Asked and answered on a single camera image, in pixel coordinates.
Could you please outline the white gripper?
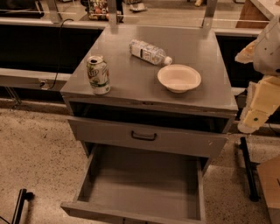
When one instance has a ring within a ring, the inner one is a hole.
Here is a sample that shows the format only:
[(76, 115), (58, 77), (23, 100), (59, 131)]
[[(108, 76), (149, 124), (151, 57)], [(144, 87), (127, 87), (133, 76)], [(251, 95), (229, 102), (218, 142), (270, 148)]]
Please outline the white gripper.
[(265, 75), (247, 88), (246, 106), (241, 112), (238, 130), (251, 134), (259, 130), (280, 107), (280, 17), (276, 14), (258, 35), (234, 58), (242, 64), (253, 63)]

